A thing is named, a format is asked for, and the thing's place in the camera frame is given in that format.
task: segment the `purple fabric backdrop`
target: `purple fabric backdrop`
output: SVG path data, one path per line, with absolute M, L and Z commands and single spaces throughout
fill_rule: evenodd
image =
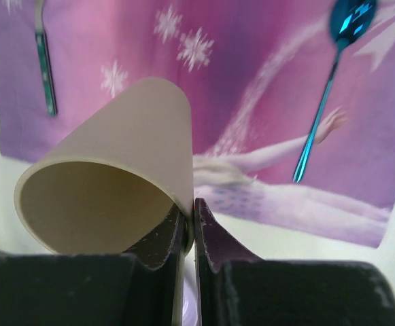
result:
M 165 77 L 186 93 L 195 153 L 247 153 L 304 136 L 335 54 L 326 32 L 332 4 L 47 0 L 44 24 L 58 104 L 58 116 L 48 117 L 35 0 L 0 0 L 1 153 L 38 160 L 146 76 Z M 304 184 L 392 209 L 395 0 L 381 1 L 371 30 L 344 52 L 326 114 L 337 107 L 347 121 L 313 150 Z M 300 149 L 294 153 L 252 176 L 272 185 L 290 183 Z

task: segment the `paper cup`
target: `paper cup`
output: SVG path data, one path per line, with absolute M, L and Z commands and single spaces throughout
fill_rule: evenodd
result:
M 25 228 L 55 253 L 120 253 L 176 203 L 191 221 L 190 105 L 169 81 L 118 95 L 30 167 L 15 189 Z M 194 238 L 188 223 L 189 243 Z

